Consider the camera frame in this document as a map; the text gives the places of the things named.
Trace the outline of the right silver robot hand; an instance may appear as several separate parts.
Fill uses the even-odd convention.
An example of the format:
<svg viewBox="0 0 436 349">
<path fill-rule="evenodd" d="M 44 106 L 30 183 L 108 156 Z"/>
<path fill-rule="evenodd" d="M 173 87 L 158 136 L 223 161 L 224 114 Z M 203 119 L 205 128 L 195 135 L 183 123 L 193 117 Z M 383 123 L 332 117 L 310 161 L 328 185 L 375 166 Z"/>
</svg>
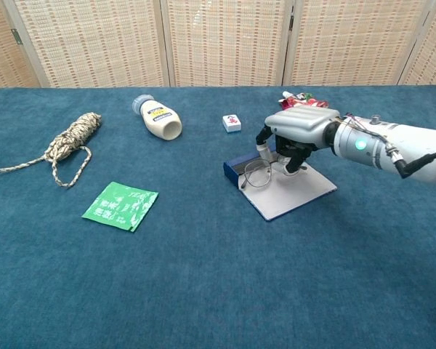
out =
<svg viewBox="0 0 436 349">
<path fill-rule="evenodd" d="M 271 162 L 272 153 L 267 139 L 275 136 L 276 153 L 289 159 L 282 173 L 293 175 L 313 151 L 331 146 L 333 137 L 328 130 L 336 130 L 340 113 L 330 108 L 297 105 L 265 118 L 264 126 L 256 136 L 261 159 Z"/>
</svg>

